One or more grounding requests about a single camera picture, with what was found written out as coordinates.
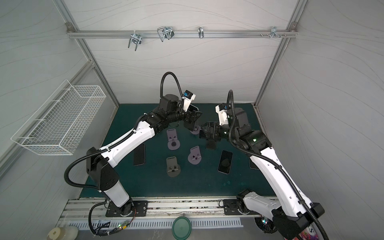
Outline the phone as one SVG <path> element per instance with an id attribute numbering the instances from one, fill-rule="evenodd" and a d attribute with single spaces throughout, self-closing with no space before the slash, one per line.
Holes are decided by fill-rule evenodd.
<path id="1" fill-rule="evenodd" d="M 199 108 L 197 108 L 194 105 L 190 105 L 188 108 L 188 111 L 189 111 L 189 120 L 191 122 L 196 121 L 202 115 L 202 112 L 199 111 Z"/>
<path id="2" fill-rule="evenodd" d="M 218 172 L 228 175 L 231 171 L 233 153 L 223 150 L 221 153 Z"/>
<path id="3" fill-rule="evenodd" d="M 140 144 L 134 150 L 133 165 L 135 167 L 141 166 L 141 165 L 144 165 L 145 162 L 146 162 L 146 146 L 145 144 Z"/>
<path id="4" fill-rule="evenodd" d="M 258 166 L 252 161 L 251 158 L 249 158 L 249 167 L 253 170 L 259 170 Z"/>

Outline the black horizontal phone stand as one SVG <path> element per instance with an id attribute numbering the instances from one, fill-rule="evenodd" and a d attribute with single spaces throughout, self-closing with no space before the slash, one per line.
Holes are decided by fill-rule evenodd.
<path id="1" fill-rule="evenodd" d="M 209 150 L 216 150 L 217 148 L 217 142 L 214 140 L 207 140 L 206 141 L 206 149 Z"/>

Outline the grey phone stand right back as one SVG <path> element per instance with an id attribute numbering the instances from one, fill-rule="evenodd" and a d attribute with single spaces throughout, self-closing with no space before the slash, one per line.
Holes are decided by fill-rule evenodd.
<path id="1" fill-rule="evenodd" d="M 201 127 L 199 125 L 195 126 L 194 129 L 191 132 L 193 135 L 199 135 L 200 134 Z"/>

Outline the grey phone stand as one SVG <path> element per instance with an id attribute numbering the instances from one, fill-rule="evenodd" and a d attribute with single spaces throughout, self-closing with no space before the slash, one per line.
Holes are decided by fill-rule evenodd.
<path id="1" fill-rule="evenodd" d="M 168 148 L 171 151 L 175 151 L 180 148 L 181 143 L 178 139 L 178 134 L 176 129 L 167 130 L 167 138 L 168 138 Z"/>
<path id="2" fill-rule="evenodd" d="M 181 173 L 181 167 L 178 164 L 176 157 L 169 157 L 166 159 L 167 162 L 167 175 L 171 178 L 177 177 Z"/>
<path id="3" fill-rule="evenodd" d="M 193 135 L 199 135 L 200 134 L 201 127 L 199 125 L 195 126 L 194 129 L 191 132 Z"/>
<path id="4" fill-rule="evenodd" d="M 200 147 L 196 146 L 190 149 L 190 154 L 188 155 L 188 162 L 192 165 L 197 165 L 201 162 L 202 155 L 200 151 Z"/>

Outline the grey phone stand middle back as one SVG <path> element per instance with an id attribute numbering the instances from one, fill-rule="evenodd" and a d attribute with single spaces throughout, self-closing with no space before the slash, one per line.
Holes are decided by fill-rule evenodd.
<path id="1" fill-rule="evenodd" d="M 178 139 L 178 134 L 176 129 L 167 130 L 167 138 L 168 138 L 168 148 L 171 151 L 175 151 L 180 148 L 181 143 Z"/>

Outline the grey phone stand right front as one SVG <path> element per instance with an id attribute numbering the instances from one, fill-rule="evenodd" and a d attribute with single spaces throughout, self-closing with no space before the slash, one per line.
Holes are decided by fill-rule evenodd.
<path id="1" fill-rule="evenodd" d="M 192 165 L 197 165 L 201 162 L 202 155 L 200 151 L 200 147 L 196 146 L 190 149 L 190 154 L 188 155 L 188 162 Z"/>

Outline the grey phone stand left front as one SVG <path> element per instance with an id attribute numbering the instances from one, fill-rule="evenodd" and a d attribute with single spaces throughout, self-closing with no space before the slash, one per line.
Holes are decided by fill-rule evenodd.
<path id="1" fill-rule="evenodd" d="M 181 173 L 181 167 L 178 164 L 176 157 L 169 157 L 166 159 L 167 162 L 167 175 L 171 178 L 177 177 Z"/>

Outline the metal clamp middle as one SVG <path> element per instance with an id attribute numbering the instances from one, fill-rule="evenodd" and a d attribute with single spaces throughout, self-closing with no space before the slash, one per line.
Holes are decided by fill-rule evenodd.
<path id="1" fill-rule="evenodd" d="M 159 27 L 157 33 L 161 42 L 164 42 L 165 39 L 170 40 L 175 35 L 173 28 L 169 26 Z"/>

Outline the metal clamp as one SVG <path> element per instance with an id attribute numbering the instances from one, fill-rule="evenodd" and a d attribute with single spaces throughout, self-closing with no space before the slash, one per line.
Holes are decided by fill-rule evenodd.
<path id="1" fill-rule="evenodd" d="M 135 51 L 137 51 L 138 46 L 142 43 L 142 36 L 134 31 L 133 34 L 130 35 L 128 48 L 134 47 Z"/>
<path id="2" fill-rule="evenodd" d="M 164 42 L 165 39 L 170 40 L 175 35 L 173 28 L 169 26 L 159 27 L 157 33 L 161 42 Z"/>

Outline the metal clamp left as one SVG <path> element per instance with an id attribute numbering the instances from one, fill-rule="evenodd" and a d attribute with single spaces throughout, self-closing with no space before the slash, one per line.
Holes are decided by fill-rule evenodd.
<path id="1" fill-rule="evenodd" d="M 128 48 L 134 47 L 135 51 L 137 51 L 138 46 L 142 43 L 142 36 L 134 31 L 133 34 L 130 35 Z"/>

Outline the green round lid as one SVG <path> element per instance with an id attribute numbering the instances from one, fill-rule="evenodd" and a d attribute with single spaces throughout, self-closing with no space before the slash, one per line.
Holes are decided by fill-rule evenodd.
<path id="1" fill-rule="evenodd" d="M 178 217 L 172 225 L 172 234 L 176 240 L 187 240 L 192 232 L 192 224 L 186 217 Z"/>

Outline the black round fan floor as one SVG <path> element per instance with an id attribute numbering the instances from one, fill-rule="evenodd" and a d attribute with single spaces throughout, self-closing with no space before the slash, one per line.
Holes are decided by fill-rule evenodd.
<path id="1" fill-rule="evenodd" d="M 265 234 L 273 234 L 277 228 L 272 220 L 266 217 L 254 218 L 257 227 Z"/>

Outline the white round object floor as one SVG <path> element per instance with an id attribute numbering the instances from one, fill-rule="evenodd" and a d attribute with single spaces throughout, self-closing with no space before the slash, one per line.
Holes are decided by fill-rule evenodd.
<path id="1" fill-rule="evenodd" d="M 77 227 L 56 227 L 47 235 L 47 240 L 75 240 L 79 234 Z"/>

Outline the aluminium overhead rail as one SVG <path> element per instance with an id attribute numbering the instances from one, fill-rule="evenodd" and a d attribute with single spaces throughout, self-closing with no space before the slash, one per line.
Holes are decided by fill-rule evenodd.
<path id="1" fill-rule="evenodd" d="M 156 30 L 136 31 L 142 39 L 159 39 Z M 260 34 L 268 34 L 270 30 L 174 30 L 173 39 L 246 39 L 262 38 Z M 134 31 L 76 31 L 67 33 L 71 39 L 129 39 Z M 278 30 L 279 34 L 286 34 L 286 38 L 295 38 L 297 31 Z"/>

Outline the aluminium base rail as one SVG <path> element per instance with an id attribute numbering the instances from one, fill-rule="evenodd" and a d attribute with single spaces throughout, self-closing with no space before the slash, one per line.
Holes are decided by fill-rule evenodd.
<path id="1" fill-rule="evenodd" d="M 102 227 L 112 230 L 132 221 L 129 230 L 171 229 L 178 217 L 190 220 L 193 229 L 241 228 L 242 219 L 262 218 L 257 212 L 241 214 L 236 197 L 134 198 L 136 214 L 121 217 L 103 198 L 69 200 L 59 217 L 57 227 L 77 227 L 81 231 Z"/>

